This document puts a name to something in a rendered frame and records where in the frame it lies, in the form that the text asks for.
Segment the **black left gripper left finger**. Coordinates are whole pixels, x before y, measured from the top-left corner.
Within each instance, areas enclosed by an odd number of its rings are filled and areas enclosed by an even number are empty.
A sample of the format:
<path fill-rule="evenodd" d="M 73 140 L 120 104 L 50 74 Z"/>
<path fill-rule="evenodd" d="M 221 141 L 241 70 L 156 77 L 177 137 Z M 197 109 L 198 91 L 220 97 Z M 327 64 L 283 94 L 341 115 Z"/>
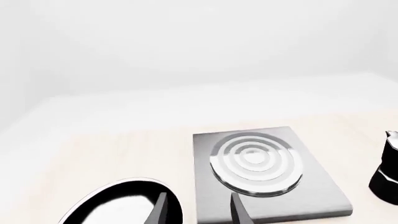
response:
<path fill-rule="evenodd" d="M 144 224 L 166 224 L 167 221 L 167 210 L 168 210 L 168 202 L 167 202 L 167 193 L 162 192 L 151 213 L 145 220 Z"/>

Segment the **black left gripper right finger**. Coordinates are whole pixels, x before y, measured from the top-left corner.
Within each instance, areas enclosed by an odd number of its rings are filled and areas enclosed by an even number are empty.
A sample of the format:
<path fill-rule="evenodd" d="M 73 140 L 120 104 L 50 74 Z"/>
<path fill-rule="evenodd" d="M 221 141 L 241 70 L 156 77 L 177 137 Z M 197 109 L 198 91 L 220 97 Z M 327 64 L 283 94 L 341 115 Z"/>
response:
<path fill-rule="evenodd" d="M 239 194 L 236 192 L 231 194 L 230 210 L 233 224 L 252 224 L 252 220 L 248 215 Z"/>

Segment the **flat black stove plate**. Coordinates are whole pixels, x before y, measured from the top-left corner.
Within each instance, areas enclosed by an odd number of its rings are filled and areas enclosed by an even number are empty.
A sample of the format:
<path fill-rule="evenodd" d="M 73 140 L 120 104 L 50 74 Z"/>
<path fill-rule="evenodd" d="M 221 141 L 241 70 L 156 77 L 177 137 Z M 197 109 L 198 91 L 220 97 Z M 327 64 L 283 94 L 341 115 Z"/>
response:
<path fill-rule="evenodd" d="M 350 216 L 353 206 L 288 126 L 193 135 L 198 224 L 233 224 L 238 197 L 255 224 Z"/>

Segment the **black moka pot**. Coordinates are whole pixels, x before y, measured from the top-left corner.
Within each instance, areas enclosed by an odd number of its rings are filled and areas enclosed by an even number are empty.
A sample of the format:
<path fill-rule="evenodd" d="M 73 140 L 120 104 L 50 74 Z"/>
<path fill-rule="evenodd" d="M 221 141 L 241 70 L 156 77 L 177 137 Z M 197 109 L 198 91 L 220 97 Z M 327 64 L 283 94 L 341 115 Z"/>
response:
<path fill-rule="evenodd" d="M 398 205 L 398 132 L 386 131 L 381 163 L 369 182 L 371 192 L 387 203 Z"/>

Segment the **black frying pan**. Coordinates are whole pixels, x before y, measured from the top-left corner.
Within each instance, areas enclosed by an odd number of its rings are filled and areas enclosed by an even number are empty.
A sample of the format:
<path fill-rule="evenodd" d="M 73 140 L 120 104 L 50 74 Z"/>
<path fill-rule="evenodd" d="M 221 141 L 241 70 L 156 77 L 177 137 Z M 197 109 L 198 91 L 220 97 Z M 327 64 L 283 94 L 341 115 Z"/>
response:
<path fill-rule="evenodd" d="M 183 224 L 182 205 L 165 183 L 133 177 L 106 184 L 78 201 L 57 224 L 144 224 L 162 192 L 167 193 L 166 224 Z"/>

